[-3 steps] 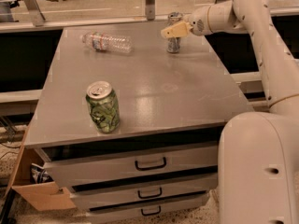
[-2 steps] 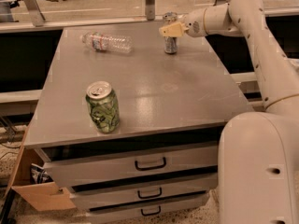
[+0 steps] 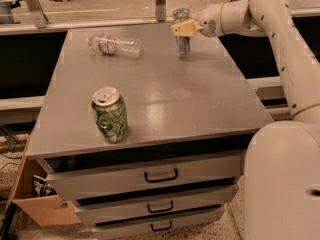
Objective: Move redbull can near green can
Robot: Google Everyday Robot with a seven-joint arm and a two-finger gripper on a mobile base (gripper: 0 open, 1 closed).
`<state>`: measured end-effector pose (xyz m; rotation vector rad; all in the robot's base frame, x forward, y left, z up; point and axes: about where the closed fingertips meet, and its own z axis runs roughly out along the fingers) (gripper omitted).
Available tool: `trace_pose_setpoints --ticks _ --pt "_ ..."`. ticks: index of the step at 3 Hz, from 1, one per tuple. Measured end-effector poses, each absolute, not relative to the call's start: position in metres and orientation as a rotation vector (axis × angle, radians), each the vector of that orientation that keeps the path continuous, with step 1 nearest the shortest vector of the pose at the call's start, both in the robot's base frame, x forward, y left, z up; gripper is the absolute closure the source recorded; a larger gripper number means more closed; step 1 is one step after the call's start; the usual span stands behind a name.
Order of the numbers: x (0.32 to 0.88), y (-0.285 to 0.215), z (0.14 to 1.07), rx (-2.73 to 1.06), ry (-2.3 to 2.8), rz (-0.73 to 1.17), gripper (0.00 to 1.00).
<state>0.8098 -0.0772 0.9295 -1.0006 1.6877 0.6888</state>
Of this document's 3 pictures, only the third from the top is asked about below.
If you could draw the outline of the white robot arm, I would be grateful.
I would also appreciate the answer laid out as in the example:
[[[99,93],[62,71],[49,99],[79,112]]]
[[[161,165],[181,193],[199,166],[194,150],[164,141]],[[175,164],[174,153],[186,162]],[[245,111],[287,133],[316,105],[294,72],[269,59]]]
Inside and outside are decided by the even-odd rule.
[[[243,168],[244,240],[320,240],[320,63],[297,30],[289,0],[238,0],[190,14],[178,39],[266,36],[287,114],[252,137]]]

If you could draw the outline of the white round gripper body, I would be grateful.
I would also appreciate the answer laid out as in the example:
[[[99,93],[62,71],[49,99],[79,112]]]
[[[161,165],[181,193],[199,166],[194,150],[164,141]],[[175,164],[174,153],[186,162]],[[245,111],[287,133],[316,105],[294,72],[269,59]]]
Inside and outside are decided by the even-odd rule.
[[[200,33],[206,37],[223,36],[221,12],[222,4],[213,4],[200,12],[199,24],[202,27]]]

